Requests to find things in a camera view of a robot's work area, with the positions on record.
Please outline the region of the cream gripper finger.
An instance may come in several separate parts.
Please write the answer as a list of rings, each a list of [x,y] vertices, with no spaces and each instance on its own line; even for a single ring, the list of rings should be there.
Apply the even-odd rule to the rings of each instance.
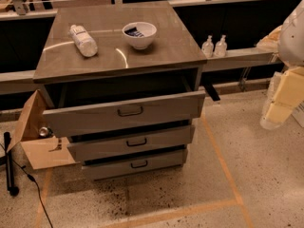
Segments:
[[[285,105],[270,103],[266,107],[264,118],[273,124],[283,124],[292,112],[293,110]]]
[[[295,108],[304,101],[304,67],[286,70],[280,78],[273,102],[288,108]]]

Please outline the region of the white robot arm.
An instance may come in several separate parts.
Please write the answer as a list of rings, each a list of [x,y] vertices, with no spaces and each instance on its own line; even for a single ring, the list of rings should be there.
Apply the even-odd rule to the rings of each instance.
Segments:
[[[283,124],[304,101],[304,0],[282,25],[278,56],[289,68],[279,77],[278,86],[261,119],[267,128]]]

